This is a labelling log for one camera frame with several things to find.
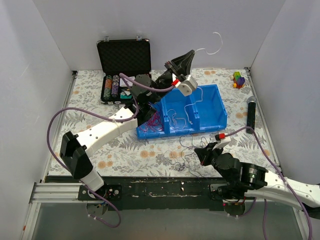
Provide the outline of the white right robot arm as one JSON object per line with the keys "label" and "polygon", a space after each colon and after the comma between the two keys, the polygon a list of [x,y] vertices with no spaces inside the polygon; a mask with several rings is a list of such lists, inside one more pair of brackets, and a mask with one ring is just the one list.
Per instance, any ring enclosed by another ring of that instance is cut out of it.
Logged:
{"label": "white right robot arm", "polygon": [[241,162],[216,145],[216,142],[209,143],[194,150],[202,166],[212,166],[226,181],[225,185],[210,188],[213,199],[263,198],[298,210],[302,209],[302,203],[310,217],[320,218],[319,184],[282,180],[280,175],[253,163]]}

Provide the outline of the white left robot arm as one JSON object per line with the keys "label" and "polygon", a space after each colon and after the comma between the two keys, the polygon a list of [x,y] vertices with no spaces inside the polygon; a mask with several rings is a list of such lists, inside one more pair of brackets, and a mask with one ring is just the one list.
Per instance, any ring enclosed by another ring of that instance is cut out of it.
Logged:
{"label": "white left robot arm", "polygon": [[63,135],[60,157],[72,177],[79,180],[95,200],[106,196],[107,185],[93,167],[90,157],[109,141],[146,123],[156,113],[153,105],[173,89],[178,89],[185,97],[191,95],[198,86],[191,76],[195,53],[190,50],[167,61],[164,65],[166,71],[156,80],[148,74],[131,78],[120,73],[120,79],[132,83],[129,86],[132,100],[97,125],[77,134],[69,131]]}

